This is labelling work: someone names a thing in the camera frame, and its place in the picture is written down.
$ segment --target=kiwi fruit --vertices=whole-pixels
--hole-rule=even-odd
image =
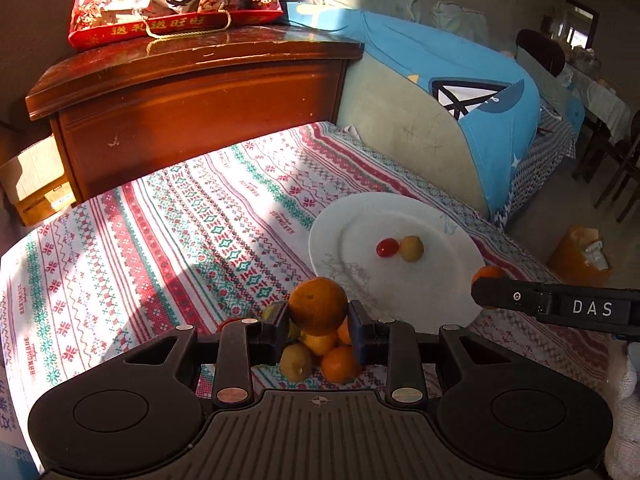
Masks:
[[[287,346],[282,351],[280,371],[292,383],[304,381],[313,371],[311,351],[300,343]]]
[[[262,311],[262,320],[267,321],[269,316],[273,312],[273,309],[279,306],[280,303],[284,303],[283,301],[279,301],[277,303],[271,303],[269,306],[266,306]],[[292,320],[289,319],[289,333],[287,334],[287,339],[294,340],[300,337],[300,329],[293,323]]]
[[[410,264],[417,262],[424,254],[424,245],[417,236],[405,236],[398,250],[402,259]]]

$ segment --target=cardboard box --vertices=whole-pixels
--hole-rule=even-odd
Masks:
[[[46,220],[76,201],[53,136],[0,166],[0,184],[26,226]]]

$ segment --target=red fruit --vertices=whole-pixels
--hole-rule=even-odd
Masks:
[[[232,323],[234,321],[240,321],[241,319],[242,319],[241,317],[230,317],[229,319],[225,319],[216,328],[216,333],[218,333],[218,334],[222,333],[222,329],[224,328],[225,325],[228,325],[229,323]]]
[[[376,253],[380,258],[390,258],[398,252],[400,244],[394,238],[385,238],[376,247]]]

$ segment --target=tablecloth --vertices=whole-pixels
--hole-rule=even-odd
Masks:
[[[572,70],[575,92],[579,95],[584,107],[607,125],[611,132],[611,143],[615,144],[628,137],[631,108],[609,89],[596,83],[577,68]]]
[[[2,257],[0,337],[20,427],[51,387],[176,325],[210,333],[226,318],[258,316],[313,275],[308,235],[322,209],[365,191],[433,205],[469,233],[487,262],[516,278],[555,281],[476,211],[332,124],[249,140],[97,196]],[[483,312],[471,329],[603,387],[602,335],[505,310]],[[210,392],[212,374],[203,370],[199,395]],[[426,375],[437,394],[432,370]],[[369,367],[345,387],[384,381],[384,368]],[[254,383],[258,391],[334,388],[319,372],[289,383],[278,367],[254,368]]]

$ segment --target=orange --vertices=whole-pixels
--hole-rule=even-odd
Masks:
[[[344,318],[344,321],[340,325],[340,328],[338,328],[338,339],[345,345],[351,344],[351,336],[349,335],[349,324],[347,323],[347,318]]]
[[[329,278],[306,280],[289,296],[289,317],[309,335],[335,332],[346,315],[347,295]]]
[[[322,358],[320,369],[330,383],[346,384],[362,373],[362,367],[353,355],[353,347],[337,346]]]
[[[327,335],[309,335],[302,332],[299,338],[300,342],[309,348],[314,355],[318,357],[327,354],[338,341],[338,335],[331,332]]]
[[[471,285],[473,285],[478,278],[506,278],[506,277],[507,277],[507,273],[504,271],[504,269],[501,269],[500,267],[487,265],[482,267],[480,270],[478,270],[478,272],[474,274],[473,278],[471,279]],[[494,306],[482,305],[482,308],[486,308],[488,310],[496,310]]]

